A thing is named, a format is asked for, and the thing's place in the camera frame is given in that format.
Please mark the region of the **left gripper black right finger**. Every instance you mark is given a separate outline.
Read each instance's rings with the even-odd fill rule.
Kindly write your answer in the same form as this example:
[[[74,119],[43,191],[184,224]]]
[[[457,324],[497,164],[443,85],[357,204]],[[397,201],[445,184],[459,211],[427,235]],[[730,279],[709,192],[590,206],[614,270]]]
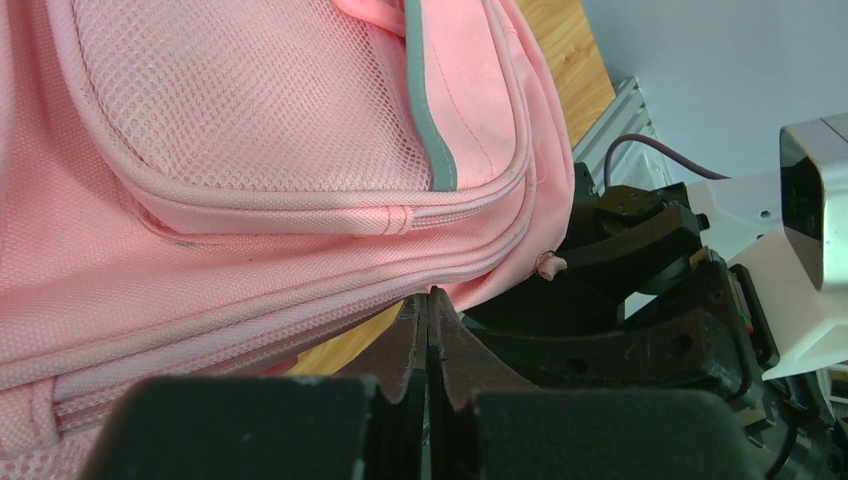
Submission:
[[[435,479],[759,479],[741,426],[693,390],[542,389],[428,299]]]

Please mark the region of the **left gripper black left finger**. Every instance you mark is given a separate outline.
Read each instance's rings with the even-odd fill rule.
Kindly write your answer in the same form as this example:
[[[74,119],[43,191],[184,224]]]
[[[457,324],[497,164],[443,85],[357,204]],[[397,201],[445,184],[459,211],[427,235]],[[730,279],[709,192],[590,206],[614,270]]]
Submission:
[[[132,387],[85,479],[418,479],[428,299],[339,373],[158,377]]]

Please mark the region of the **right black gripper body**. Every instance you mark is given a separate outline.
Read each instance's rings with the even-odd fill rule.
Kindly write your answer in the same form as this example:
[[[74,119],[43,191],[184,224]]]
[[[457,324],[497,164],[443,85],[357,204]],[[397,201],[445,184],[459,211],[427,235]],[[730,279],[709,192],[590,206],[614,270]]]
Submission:
[[[767,368],[777,365],[779,354],[751,275],[704,244],[702,234],[709,220],[693,210],[688,185],[654,190],[616,186],[598,193],[584,164],[578,164],[576,172],[575,218],[581,230],[575,240],[581,246],[609,238],[677,204],[694,213],[700,225],[701,248],[631,294],[620,306],[619,322],[601,333],[623,327],[636,312],[691,276],[698,265],[723,263],[736,279],[737,295],[744,299],[739,308],[746,326],[746,393],[723,399],[741,422],[755,460],[770,479],[845,478],[845,425],[835,417],[816,374],[764,378]]]

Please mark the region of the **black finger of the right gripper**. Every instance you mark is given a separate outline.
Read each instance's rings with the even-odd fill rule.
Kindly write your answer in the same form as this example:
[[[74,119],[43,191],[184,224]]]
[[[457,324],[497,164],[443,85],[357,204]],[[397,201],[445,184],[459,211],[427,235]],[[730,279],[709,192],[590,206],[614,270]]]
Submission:
[[[623,327],[586,336],[474,329],[496,357],[545,388],[695,388],[721,398],[746,393],[746,326],[734,275],[698,265]]]
[[[672,205],[609,238],[542,253],[531,277],[466,310],[463,323],[514,335],[601,333],[631,294],[701,246],[697,216]]]

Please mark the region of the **pink student backpack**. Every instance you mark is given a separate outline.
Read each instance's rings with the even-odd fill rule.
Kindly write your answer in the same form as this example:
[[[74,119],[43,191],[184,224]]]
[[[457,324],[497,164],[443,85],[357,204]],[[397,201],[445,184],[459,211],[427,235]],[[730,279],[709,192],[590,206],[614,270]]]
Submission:
[[[75,478],[144,378],[476,306],[574,193],[512,1],[5,1],[1,475]]]

